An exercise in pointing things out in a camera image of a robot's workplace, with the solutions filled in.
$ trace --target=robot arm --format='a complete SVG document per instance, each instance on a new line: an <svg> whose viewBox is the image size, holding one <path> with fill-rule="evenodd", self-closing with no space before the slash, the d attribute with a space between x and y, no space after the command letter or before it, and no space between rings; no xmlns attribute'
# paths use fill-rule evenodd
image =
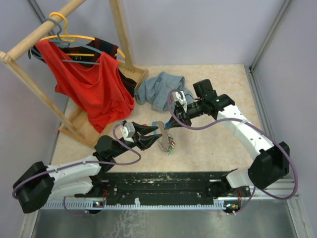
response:
<svg viewBox="0 0 317 238"><path fill-rule="evenodd" d="M208 188L213 198L241 186L255 185L264 189L289 173L287 159L276 146L245 124L247 119L230 97L225 94L218 96L208 79L195 83L194 89L199 100L191 104L187 104L183 92L182 95L172 94L177 118L186 125L191 125L191 119L203 114L215 120L241 119L242 122L225 121L223 125L241 141L254 160L249 168L227 172L220 181L213 182ZM167 129L181 126L173 118L169 122ZM148 149L162 135L145 135L157 128L124 121L120 141L130 148L136 146L141 150ZM281 142L280 145L289 154L287 144ZM109 136L102 136L95 149L92 156L64 165L45 166L43 162L33 164L13 185L13 196L19 200L23 212L34 212L49 200L69 195L99 196L102 189L100 176L118 164L115 157L128 149Z"/></svg>
<svg viewBox="0 0 317 238"><path fill-rule="evenodd" d="M226 94L218 96L209 79L197 82L193 86L200 99L187 105L183 100L179 102L181 96L176 92L173 94L173 101L176 103L174 114L186 125L191 125L191 119L203 114L212 116L215 120L241 119L243 122L230 120L222 124L240 140L254 160L250 167L229 172L219 184L216 184L218 189L228 191L246 185L265 189L289 173L289 163L281 151L266 137L245 124L249 121L229 96ZM181 126L173 117L169 122L168 129ZM280 146L289 154L289 147L285 142L281 142Z"/></svg>
<svg viewBox="0 0 317 238"><path fill-rule="evenodd" d="M161 134L145 136L157 128L124 121L120 141L130 148L136 146L140 150L146 150L161 137ZM43 162L34 163L13 185L13 193L23 212L34 212L46 202L65 196L98 195L101 189L98 175L109 171L116 164L115 157L128 149L109 136L102 136L95 149L93 155L63 165L45 166ZM41 176L27 181L36 175Z"/></svg>

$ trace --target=black joint housing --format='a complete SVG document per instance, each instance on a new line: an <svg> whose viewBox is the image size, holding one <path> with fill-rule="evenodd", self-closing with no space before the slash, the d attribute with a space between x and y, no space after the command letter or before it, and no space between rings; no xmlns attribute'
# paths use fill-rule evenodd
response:
<svg viewBox="0 0 317 238"><path fill-rule="evenodd" d="M19 179L14 183L13 189L22 181L45 172L47 167L42 161L34 163ZM54 186L54 178L48 174L33 179L22 185L16 192L17 199L24 213L34 212L47 202L52 188Z"/></svg>
<svg viewBox="0 0 317 238"><path fill-rule="evenodd" d="M285 142L281 142L279 145L289 155L288 145ZM259 189L265 189L288 173L289 162L276 146L266 151L260 150L260 154L248 169L250 180Z"/></svg>
<svg viewBox="0 0 317 238"><path fill-rule="evenodd" d="M225 107L235 105L234 101L226 94L220 96L212 88L209 79L204 79L193 84L196 95L201 98L197 103L200 105L200 110L217 120L218 112L222 112Z"/></svg>

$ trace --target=light blue towel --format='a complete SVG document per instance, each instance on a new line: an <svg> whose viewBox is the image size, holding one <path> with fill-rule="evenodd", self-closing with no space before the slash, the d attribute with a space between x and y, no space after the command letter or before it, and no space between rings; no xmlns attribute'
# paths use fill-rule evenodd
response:
<svg viewBox="0 0 317 238"><path fill-rule="evenodd" d="M137 90L136 97L139 104L144 104L146 101L153 104L153 109L165 112L168 111L167 96L168 93L177 88L184 91L187 104L194 102L192 93L185 88L185 78L183 76L174 76L166 72L161 72L154 78L144 80Z"/></svg>

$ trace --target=blue hanger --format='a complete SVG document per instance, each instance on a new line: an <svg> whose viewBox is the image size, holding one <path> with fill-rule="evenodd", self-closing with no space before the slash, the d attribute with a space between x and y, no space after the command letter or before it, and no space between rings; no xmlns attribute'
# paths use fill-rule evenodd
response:
<svg viewBox="0 0 317 238"><path fill-rule="evenodd" d="M57 35L57 39L50 39L50 42L54 42L58 47L60 48L65 48L65 47L69 47L70 44L75 44L75 45L78 45L78 46L82 46L82 47L85 47L87 49L90 49L90 50L93 50L99 54L102 53L102 51L100 50L97 50L96 48L94 47L91 47L91 46L87 46L85 44L82 44L82 43L79 43L79 42L69 42L69 41L64 41L61 39L61 37L59 36L59 34L62 32L62 27L61 25L55 21L54 19L52 18L45 18L44 21L52 21L53 23L55 23L58 27L59 27L59 31L56 33ZM29 59L31 58L31 50L34 51L38 56L36 55L33 55L35 58L37 59L40 59L40 60L43 60L44 58L42 57L42 55L40 54L40 52L38 52L37 50L35 49L29 49L29 52L28 52L28 55L29 55ZM70 62L70 63L84 63L84 64L99 64L99 63L96 63L96 62L89 62L89 61L77 61L77 60L69 60L69 59L62 59L63 62Z"/></svg>

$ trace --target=red tank top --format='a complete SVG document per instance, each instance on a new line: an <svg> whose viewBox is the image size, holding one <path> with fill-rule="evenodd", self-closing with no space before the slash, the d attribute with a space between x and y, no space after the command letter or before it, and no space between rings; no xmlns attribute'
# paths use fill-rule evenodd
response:
<svg viewBox="0 0 317 238"><path fill-rule="evenodd" d="M70 97L82 110L99 133L105 126L124 119L134 109L134 100L121 82L119 62L102 52L99 65L86 68L71 60L55 43L42 40L36 44L46 64L54 74L56 92Z"/></svg>

